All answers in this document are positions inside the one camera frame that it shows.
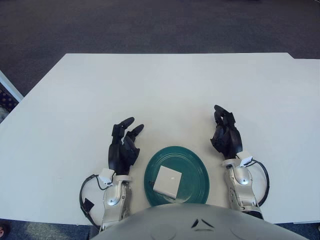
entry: gray carpet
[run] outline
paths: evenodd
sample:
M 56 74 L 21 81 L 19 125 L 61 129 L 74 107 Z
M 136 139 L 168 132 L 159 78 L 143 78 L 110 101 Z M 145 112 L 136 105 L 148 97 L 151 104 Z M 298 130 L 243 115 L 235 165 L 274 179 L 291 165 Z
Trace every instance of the gray carpet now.
M 320 58 L 314 0 L 0 0 L 0 70 L 27 94 L 65 53 Z

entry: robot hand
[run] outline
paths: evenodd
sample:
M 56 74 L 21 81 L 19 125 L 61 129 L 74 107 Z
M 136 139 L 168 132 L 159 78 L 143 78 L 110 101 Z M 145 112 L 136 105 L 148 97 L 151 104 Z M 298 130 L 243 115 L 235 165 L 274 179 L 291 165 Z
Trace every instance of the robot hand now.
M 210 139 L 211 143 L 225 159 L 234 159 L 236 154 L 243 150 L 240 133 L 235 127 L 234 115 L 218 105 L 215 105 L 214 109 L 216 130 Z
M 214 109 L 216 130 L 211 143 L 226 159 L 222 165 L 226 167 L 224 178 L 228 186 L 231 208 L 263 219 L 260 206 L 252 190 L 253 178 L 246 167 L 252 161 L 252 156 L 247 151 L 243 151 L 241 136 L 235 127 L 234 115 L 218 105 L 215 105 Z
M 140 149 L 136 148 L 136 136 L 142 131 L 144 125 L 141 124 L 128 131 L 125 135 L 125 130 L 134 122 L 133 117 L 113 125 L 112 143 L 109 147 L 109 169 L 114 170 L 116 175 L 129 175 L 130 166 L 132 166 L 139 155 Z

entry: robotic arm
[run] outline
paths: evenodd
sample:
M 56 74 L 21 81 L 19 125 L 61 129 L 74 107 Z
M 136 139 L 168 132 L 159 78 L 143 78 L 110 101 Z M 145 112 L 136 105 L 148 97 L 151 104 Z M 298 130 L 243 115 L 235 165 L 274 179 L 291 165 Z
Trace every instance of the robotic arm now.
M 130 166 L 135 164 L 140 152 L 140 149 L 135 146 L 136 136 L 144 128 L 144 125 L 141 124 L 125 135 L 125 130 L 134 120 L 133 117 L 129 117 L 119 124 L 113 125 L 113 139 L 108 154 L 109 168 L 103 168 L 99 175 L 89 176 L 81 186 L 79 194 L 81 210 L 89 221 L 99 229 L 99 226 L 94 223 L 90 216 L 90 210 L 94 204 L 87 198 L 83 202 L 82 190 L 85 184 L 93 178 L 97 179 L 98 184 L 100 179 L 106 185 L 106 188 L 102 188 L 99 184 L 99 188 L 104 190 L 104 215 L 99 229 L 100 232 L 126 218 L 130 213 L 131 188 L 129 182 L 132 181 L 132 178 L 129 176 L 129 171 Z
M 262 163 L 253 160 L 249 152 L 243 151 L 241 136 L 235 127 L 236 121 L 232 112 L 228 112 L 218 105 L 215 105 L 214 109 L 216 130 L 211 143 L 225 158 L 222 165 L 226 168 L 224 177 L 228 187 L 231 208 L 263 219 L 260 205 L 263 204 L 269 192 L 267 170 Z M 253 178 L 247 168 L 251 161 L 259 163 L 266 173 L 267 190 L 260 204 L 257 202 L 252 190 Z

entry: black cable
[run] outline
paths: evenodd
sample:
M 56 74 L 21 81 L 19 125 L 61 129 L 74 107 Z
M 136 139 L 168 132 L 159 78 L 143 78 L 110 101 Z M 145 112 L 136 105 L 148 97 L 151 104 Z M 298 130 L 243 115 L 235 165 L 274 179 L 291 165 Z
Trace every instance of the black cable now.
M 83 212 L 83 214 L 85 215 L 85 217 L 90 221 L 90 223 L 99 231 L 100 230 L 100 226 L 97 225 L 95 223 L 95 221 L 92 219 L 92 217 L 90 216 L 90 210 L 87 211 L 86 208 L 85 208 L 85 203 L 83 202 L 82 200 L 82 190 L 84 189 L 84 186 L 86 185 L 87 182 L 89 182 L 91 179 L 93 178 L 96 178 L 97 180 L 97 183 L 98 183 L 98 186 L 101 190 L 106 190 L 109 186 L 107 186 L 106 188 L 102 188 L 100 186 L 100 183 L 99 183 L 99 180 L 98 180 L 98 176 L 99 175 L 96 175 L 96 174 L 92 174 L 91 176 L 88 176 L 82 183 L 81 185 L 81 189 L 80 189 L 80 193 L 79 193 L 79 203 L 80 203 L 80 208 Z
M 101 186 L 100 186 L 100 183 L 99 183 L 99 179 L 98 179 L 98 175 L 95 175 L 95 178 L 96 178 L 96 181 L 97 181 L 97 183 L 98 183 L 98 186 L 99 186 L 99 188 L 101 189 L 101 190 L 106 190 L 109 186 L 106 186 L 106 188 L 102 188 Z
M 252 166 L 253 164 L 259 164 L 264 172 L 264 175 L 265 175 L 265 178 L 266 178 L 266 189 L 265 189 L 265 192 L 264 192 L 264 195 L 263 195 L 263 198 L 259 201 L 258 205 L 259 207 L 262 206 L 262 204 L 264 204 L 264 202 L 266 201 L 267 197 L 268 197 L 268 194 L 269 194 L 269 189 L 270 189 L 270 180 L 269 180 L 269 174 L 268 174 L 268 171 L 265 167 L 265 165 L 263 165 L 262 162 L 260 161 L 257 161 L 257 160 L 254 160 L 252 159 L 252 162 L 254 163 L 251 163 L 250 165 L 247 165 L 247 167 L 250 167 Z

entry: black marking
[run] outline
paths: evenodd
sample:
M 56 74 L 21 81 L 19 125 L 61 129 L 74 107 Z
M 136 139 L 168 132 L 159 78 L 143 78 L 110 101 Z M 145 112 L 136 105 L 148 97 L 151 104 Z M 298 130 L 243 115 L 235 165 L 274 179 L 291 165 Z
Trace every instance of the black marking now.
M 192 225 L 192 227 L 191 227 L 191 228 L 194 228 L 195 226 L 197 226 L 197 225 L 198 225 L 198 223 L 199 223 L 199 220 L 198 220 L 198 219 L 196 219 L 196 220 L 194 221 L 194 223 L 193 223 L 193 225 Z
M 212 226 L 210 223 L 207 223 L 205 220 L 201 219 L 202 222 L 204 222 L 205 224 L 207 224 L 209 227 L 215 228 L 214 226 Z

